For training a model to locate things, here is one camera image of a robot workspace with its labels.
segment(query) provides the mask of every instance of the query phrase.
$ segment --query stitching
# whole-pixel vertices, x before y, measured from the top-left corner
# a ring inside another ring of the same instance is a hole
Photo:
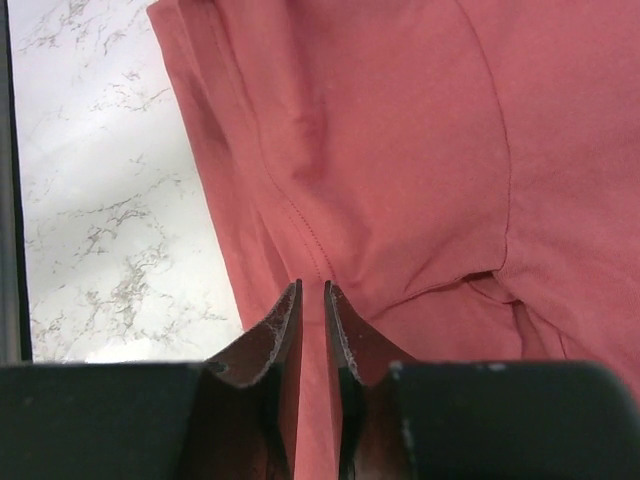
[[[496,99],[496,103],[498,105],[498,111],[500,113],[500,123],[502,125],[502,130],[504,133],[504,141],[505,141],[505,145],[506,145],[506,149],[507,149],[507,161],[509,164],[509,173],[508,173],[508,186],[507,186],[507,219],[506,219],[506,225],[505,225],[505,232],[504,232],[504,259],[502,260],[501,265],[497,268],[496,271],[500,271],[504,268],[505,264],[507,263],[507,257],[508,257],[508,252],[509,252],[509,247],[508,247],[508,243],[507,243],[507,235],[509,233],[509,226],[511,224],[511,179],[512,179],[512,171],[513,171],[513,167],[512,167],[512,162],[511,162],[511,144],[509,143],[509,135],[507,132],[507,124],[504,120],[504,111],[502,109],[502,105],[500,103],[500,98],[498,97],[498,89],[496,87],[496,82],[495,82],[495,78],[493,76],[493,73],[491,72],[491,68],[489,68],[489,60],[487,59],[487,55],[484,51],[484,49],[482,48],[482,44],[480,43],[480,37],[478,36],[478,32],[476,31],[475,27],[473,26],[473,23],[471,22],[471,19],[469,18],[469,15],[467,15],[467,12],[464,10],[464,8],[462,8],[462,5],[460,5],[459,0],[453,0],[454,3],[458,6],[458,8],[460,9],[460,11],[462,12],[462,16],[464,17],[465,21],[467,22],[467,24],[469,25],[469,28],[471,29],[471,32],[476,40],[476,43],[478,44],[478,48],[480,50],[480,54],[482,56],[482,61],[485,64],[485,67],[487,68],[487,73],[489,74],[489,78],[491,79],[491,89],[493,90],[493,95]],[[410,293],[406,296],[403,297],[402,300],[398,300],[398,301],[394,301],[391,302],[390,304],[388,304],[387,306],[381,308],[378,310],[378,312],[376,313],[376,315],[380,315],[383,312],[385,312],[386,310],[389,310],[397,305],[400,305],[401,303],[404,303],[408,300],[411,300],[413,298],[419,297],[420,295],[423,295],[429,291],[433,291],[433,290],[438,290],[440,288],[446,287],[447,285],[454,285],[458,282],[460,282],[461,280],[463,280],[465,278],[465,276],[459,276],[456,278],[451,279],[451,281],[448,282],[440,282],[438,284],[435,285],[430,285],[428,287],[425,288],[421,288],[419,290],[417,290],[416,292]]]
[[[482,56],[482,60],[483,60],[483,62],[485,64],[485,66],[487,67],[487,73],[489,74],[489,78],[491,79],[491,88],[493,90],[493,95],[495,96],[496,103],[498,105],[498,111],[500,112],[500,123],[502,124],[502,129],[503,129],[503,132],[504,132],[504,141],[505,141],[505,144],[506,144],[506,147],[507,147],[507,160],[509,162],[509,184],[507,186],[507,221],[506,221],[505,232],[504,232],[504,260],[502,262],[502,265],[500,265],[500,267],[497,269],[498,271],[500,271],[506,265],[507,258],[509,256],[508,255],[509,254],[509,243],[507,241],[507,238],[508,238],[508,234],[509,234],[509,227],[511,225],[511,182],[512,182],[512,176],[513,176],[513,164],[512,164],[512,161],[511,161],[511,144],[509,142],[509,134],[508,134],[508,131],[507,131],[507,124],[506,124],[505,119],[504,119],[504,110],[502,108],[502,104],[500,103],[500,96],[498,95],[498,87],[496,86],[496,80],[495,80],[495,77],[493,75],[493,72],[491,71],[491,67],[489,66],[489,59],[487,58],[487,54],[486,54],[484,48],[482,47],[482,42],[480,42],[480,36],[478,35],[478,32],[477,32],[475,26],[473,25],[473,22],[471,21],[471,18],[467,14],[467,11],[460,4],[460,1],[459,0],[454,0],[454,3],[458,6],[460,11],[462,12],[462,16],[465,18],[465,21],[469,25],[469,28],[471,29],[471,32],[472,32],[472,34],[473,34],[473,36],[476,39],[476,42],[478,44],[478,48],[480,49],[480,55]]]
[[[213,37],[214,37],[214,41],[216,44],[216,48],[218,50],[218,53],[220,54],[220,57],[222,59],[222,61],[225,64],[225,74],[227,76],[227,80],[229,81],[229,84],[231,85],[231,89],[233,90],[233,94],[235,96],[236,101],[238,102],[238,104],[242,104],[241,98],[244,98],[244,100],[246,101],[246,104],[248,106],[248,109],[250,110],[251,113],[251,117],[253,120],[253,124],[254,124],[254,128],[255,128],[255,132],[256,135],[258,137],[258,148],[260,151],[260,159],[262,161],[262,166],[264,167],[265,171],[267,172],[267,176],[269,177],[269,180],[271,181],[271,184],[276,188],[276,190],[278,191],[278,193],[284,197],[285,200],[287,200],[287,202],[289,203],[289,206],[291,208],[293,208],[293,210],[297,213],[298,218],[302,221],[302,223],[305,225],[307,232],[311,235],[311,237],[313,238],[313,240],[315,241],[316,246],[318,247],[318,249],[320,250],[320,252],[322,253],[322,256],[325,259],[325,262],[327,263],[327,267],[329,268],[329,272],[331,274],[331,279],[335,280],[335,273],[333,270],[333,267],[331,265],[331,263],[329,262],[329,258],[327,257],[327,254],[324,250],[324,248],[322,247],[322,245],[320,244],[320,241],[318,240],[318,237],[315,235],[315,233],[313,232],[313,230],[311,229],[311,226],[309,225],[309,222],[304,218],[304,216],[302,215],[302,213],[300,212],[300,210],[298,209],[298,207],[293,203],[293,201],[291,200],[291,198],[289,198],[289,196],[282,190],[282,188],[276,183],[275,179],[273,178],[271,172],[269,171],[269,168],[267,166],[266,163],[266,159],[265,159],[265,155],[264,155],[264,147],[263,147],[263,140],[262,140],[262,134],[260,132],[260,127],[259,127],[259,122],[257,120],[257,115],[255,113],[255,109],[251,103],[251,100],[249,98],[248,95],[244,95],[243,97],[241,97],[240,93],[238,92],[235,82],[232,80],[231,75],[229,74],[229,67],[228,67],[228,63],[227,60],[225,58],[224,53],[222,52],[222,49],[220,47],[220,41],[218,38],[218,33],[216,32],[216,28],[215,28],[215,19],[211,18],[211,11],[207,10],[207,15],[209,17],[209,23],[212,27],[212,32],[213,32]],[[240,83],[241,83],[241,88],[243,90],[245,90],[246,93],[246,86],[244,85],[244,81],[242,79],[242,75],[240,75]],[[242,116],[244,118],[244,121],[247,125],[247,127],[249,129],[251,129],[250,125],[249,125],[249,121],[247,119],[247,115],[246,112],[244,111],[244,109],[242,110]],[[320,267],[318,265],[318,263],[316,262],[316,259],[313,255],[313,252],[311,251],[311,248],[309,247],[309,245],[307,244],[307,241],[304,238],[304,235],[302,234],[302,232],[300,231],[300,229],[298,228],[298,225],[296,224],[296,222],[294,222],[293,218],[291,218],[291,215],[289,215],[289,213],[286,211],[286,209],[284,209],[282,207],[282,205],[280,205],[280,208],[284,211],[285,216],[287,217],[287,219],[289,220],[289,223],[291,223],[291,225],[294,227],[294,229],[296,230],[296,233],[298,234],[298,236],[300,237],[300,240],[302,241],[302,244],[304,245],[307,253],[309,254],[309,257],[311,258],[311,261],[313,262],[313,265],[315,267],[316,270],[316,274],[318,276],[318,279],[322,280],[322,273],[320,272]]]

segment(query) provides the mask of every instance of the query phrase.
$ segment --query marble countertop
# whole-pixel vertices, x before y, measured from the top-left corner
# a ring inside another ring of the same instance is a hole
[[[152,0],[9,0],[37,361],[206,358],[241,333]]]

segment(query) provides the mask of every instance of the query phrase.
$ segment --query red shirt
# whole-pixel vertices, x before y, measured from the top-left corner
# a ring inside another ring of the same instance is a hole
[[[329,279],[420,359],[592,359],[640,395],[636,0],[149,13],[244,326],[304,281],[296,478],[335,478]]]

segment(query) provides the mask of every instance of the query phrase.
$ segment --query black plastic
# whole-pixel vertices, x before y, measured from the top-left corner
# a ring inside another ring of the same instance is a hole
[[[0,6],[0,365],[31,360],[7,12],[5,0]]]
[[[640,413],[608,370],[419,363],[331,283],[325,309],[341,479],[640,479]]]
[[[203,363],[0,367],[0,478],[292,478],[301,294]]]

